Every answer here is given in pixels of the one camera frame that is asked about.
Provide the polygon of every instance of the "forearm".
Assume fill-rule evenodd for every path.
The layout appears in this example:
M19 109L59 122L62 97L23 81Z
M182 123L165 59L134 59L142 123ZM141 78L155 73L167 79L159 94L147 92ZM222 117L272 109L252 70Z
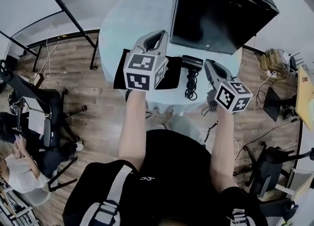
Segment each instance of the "forearm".
M30 156L30 154L25 151L23 153L23 155L25 156L25 159L27 160L29 166L30 166L30 169L31 171L33 172L33 174L35 175L36 179L40 176L40 170L37 166L37 164L35 163L35 161L33 160L33 158Z
M234 117L218 106L218 125L211 154L210 175L218 192L237 186L233 180L234 157Z
M21 151L15 151L15 154L14 154L14 157L15 159L20 159L21 158Z
M131 91L119 144L119 159L140 170L146 153L146 93Z

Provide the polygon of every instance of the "backpack strap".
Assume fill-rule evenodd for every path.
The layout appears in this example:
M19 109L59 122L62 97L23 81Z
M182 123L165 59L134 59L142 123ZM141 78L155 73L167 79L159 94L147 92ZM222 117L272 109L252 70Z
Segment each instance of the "backpack strap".
M111 185L106 201L92 204L86 211L80 226L92 226L99 223L104 226L120 225L117 207L120 202L124 182L131 171L130 167L123 165Z

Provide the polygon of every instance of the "black stand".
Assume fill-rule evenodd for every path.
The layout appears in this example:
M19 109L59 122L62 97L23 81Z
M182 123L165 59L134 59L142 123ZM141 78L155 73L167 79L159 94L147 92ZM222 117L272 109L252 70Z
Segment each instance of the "black stand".
M98 38L97 38L96 44L94 44L93 41L89 38L89 36L86 34L86 32L79 25L79 23L74 18L74 16L71 14L71 12L68 10L68 8L66 7L65 3L62 0L55 0L55 2L59 5L59 7L61 8L61 11L59 11L57 13L54 13L52 15L55 15L55 14L58 14L58 13L61 13L61 12L66 13L67 16L70 18L70 20L72 21L72 23L79 29L79 32L78 33L74 33L73 35L68 35L70 37L67 36L67 37L51 38L50 41L47 42L47 43L52 43L52 42L55 42L55 41L61 41L61 40L74 38L74 37L82 37L82 36L85 37L85 39L94 48L94 52L93 52L93 55L92 55L91 64L90 64L89 68L91 70L97 70L98 66L94 65L94 60L95 60L95 54L96 54L97 47L98 47ZM35 43L35 44L31 44L31 45L25 46L25 45L21 44L20 42L18 42L17 40L15 40L13 38L14 35L8 36L5 33L3 33L2 31L0 31L0 34L5 36L6 38L8 38L12 43L14 43L14 44L20 46L21 48L23 48L26 52L29 52L29 53L31 53L32 55L34 55L36 57L36 60L35 60L35 63L34 63L34 67L33 67L33 72L37 72L37 70L36 70L37 61L38 61L38 58L39 58L42 46L46 43L46 41L45 42L38 42L38 43ZM37 47L37 46L40 46L40 47L39 47L39 51L36 53L31 48L34 48L34 47Z
M54 186L54 187L51 187L51 184L57 180L75 161L77 161L78 158L75 157L68 165L66 165L61 171L58 171L58 174L53 177L49 182L48 182L48 189L49 189L49 192L53 192L53 191L56 191L57 189L60 189L60 188L63 188L65 186L68 186L74 182L77 182L78 179L74 179L74 180L71 180L71 181L68 181L68 182L65 182L65 183L58 183L58 185Z

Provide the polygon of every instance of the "round table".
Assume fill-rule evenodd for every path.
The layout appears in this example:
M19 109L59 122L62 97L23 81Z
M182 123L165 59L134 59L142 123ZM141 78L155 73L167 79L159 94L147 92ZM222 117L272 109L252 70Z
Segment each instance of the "round table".
M99 34L101 64L107 81L113 82L123 53L123 49L133 49L141 36L151 31L164 29L170 34L172 21L172 0L121 0L108 13ZM242 49L235 54L220 54L197 50L168 41L167 56L189 55L200 59L212 59L237 75L240 67ZM176 89L155 90L146 94L148 108L159 108L173 114L190 111L206 101L211 89L203 68L197 77L198 95L195 101L185 98L187 69L182 68L179 85Z

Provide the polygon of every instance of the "white shirt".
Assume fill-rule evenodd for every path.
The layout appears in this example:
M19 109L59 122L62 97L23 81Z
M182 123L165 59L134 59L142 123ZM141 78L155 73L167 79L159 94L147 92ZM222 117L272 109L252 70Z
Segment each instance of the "white shirt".
M49 181L42 173L36 179L25 158L15 159L13 154L5 158L10 170L9 185L20 193L27 193L34 189L43 188Z

